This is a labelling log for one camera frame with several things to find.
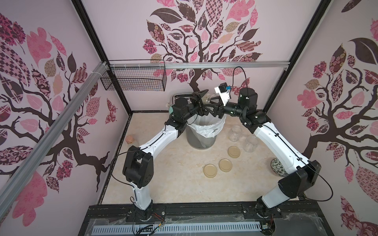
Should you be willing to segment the glass jar tan lid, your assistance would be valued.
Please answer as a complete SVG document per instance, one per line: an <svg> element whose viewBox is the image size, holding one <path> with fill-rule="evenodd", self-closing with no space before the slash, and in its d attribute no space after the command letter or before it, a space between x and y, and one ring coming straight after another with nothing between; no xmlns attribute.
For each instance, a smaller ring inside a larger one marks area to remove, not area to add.
<svg viewBox="0 0 378 236"><path fill-rule="evenodd" d="M235 125L231 127L228 131L228 138L232 142L237 142L241 138L243 130L240 126Z"/></svg>
<svg viewBox="0 0 378 236"><path fill-rule="evenodd" d="M255 135L250 135L245 138L243 149L245 152L252 153L258 146L258 138Z"/></svg>
<svg viewBox="0 0 378 236"><path fill-rule="evenodd" d="M212 104L212 103L218 103L220 100L220 97L216 93L206 93L204 97L202 98L203 104Z"/></svg>

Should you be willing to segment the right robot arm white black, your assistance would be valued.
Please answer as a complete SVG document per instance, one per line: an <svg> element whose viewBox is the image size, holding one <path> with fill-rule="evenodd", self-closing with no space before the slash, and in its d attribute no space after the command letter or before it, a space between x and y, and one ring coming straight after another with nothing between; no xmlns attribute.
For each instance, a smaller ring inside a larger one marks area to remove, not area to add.
<svg viewBox="0 0 378 236"><path fill-rule="evenodd" d="M270 118L257 110L258 94L252 88L242 88L236 103L231 102L231 87L222 84L215 88L217 96L205 100L204 106L214 117L223 115L238 117L242 125L263 141L281 162L287 176L265 195L258 198L255 212L267 218L271 209L297 198L313 187L321 176L321 165L301 154L278 131Z"/></svg>

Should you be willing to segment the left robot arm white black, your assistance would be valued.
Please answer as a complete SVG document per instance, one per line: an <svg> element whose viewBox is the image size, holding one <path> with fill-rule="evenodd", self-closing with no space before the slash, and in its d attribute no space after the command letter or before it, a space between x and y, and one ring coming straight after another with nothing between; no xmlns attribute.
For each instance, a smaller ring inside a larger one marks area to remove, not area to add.
<svg viewBox="0 0 378 236"><path fill-rule="evenodd" d="M142 221L147 221L152 216L153 201L148 185L154 175L155 158L171 142L180 137L187 128L190 118L208 114L203 110L202 101L207 92L208 90L205 89L175 95L172 113L164 123L164 128L145 144L139 147L132 145L124 152L126 158L122 174L126 181L120 181L120 183L132 187L134 214Z"/></svg>

